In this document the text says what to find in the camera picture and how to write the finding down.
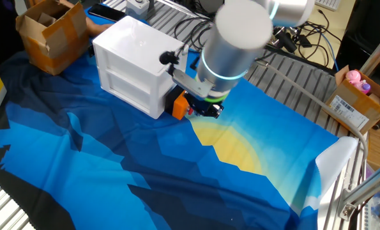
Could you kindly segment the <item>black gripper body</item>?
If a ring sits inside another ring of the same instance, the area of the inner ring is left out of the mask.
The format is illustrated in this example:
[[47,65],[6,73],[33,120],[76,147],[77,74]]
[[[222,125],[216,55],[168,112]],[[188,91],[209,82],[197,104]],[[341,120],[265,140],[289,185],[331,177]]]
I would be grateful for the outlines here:
[[197,115],[218,118],[224,110],[224,106],[222,105],[223,101],[224,97],[205,98],[203,100],[195,98],[195,106],[193,109]]

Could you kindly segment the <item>person's left hand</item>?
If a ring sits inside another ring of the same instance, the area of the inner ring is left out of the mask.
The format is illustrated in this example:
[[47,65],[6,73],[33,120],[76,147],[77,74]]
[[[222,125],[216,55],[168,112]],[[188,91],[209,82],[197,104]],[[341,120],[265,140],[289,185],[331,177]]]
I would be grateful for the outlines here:
[[112,24],[99,25],[94,23],[90,18],[86,17],[87,31],[90,37],[96,37],[106,29],[111,27]]

